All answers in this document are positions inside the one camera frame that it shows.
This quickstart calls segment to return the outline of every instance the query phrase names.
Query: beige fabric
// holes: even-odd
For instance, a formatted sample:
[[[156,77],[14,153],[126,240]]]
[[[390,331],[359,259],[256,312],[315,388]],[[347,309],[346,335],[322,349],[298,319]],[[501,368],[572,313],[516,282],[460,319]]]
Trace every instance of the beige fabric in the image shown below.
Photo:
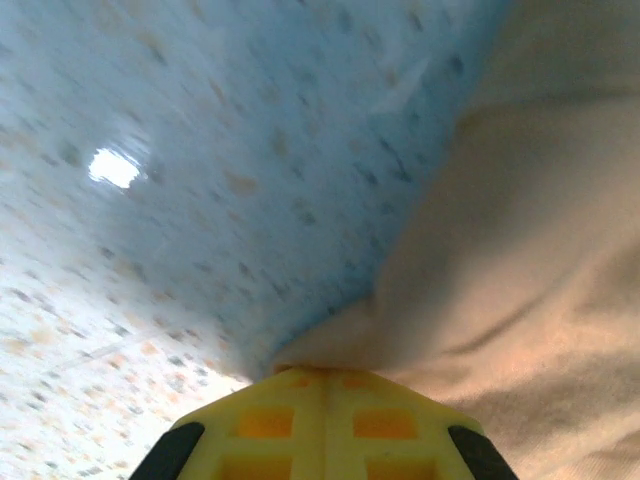
[[[374,294],[276,363],[381,370],[523,480],[640,479],[639,9],[519,4]]]

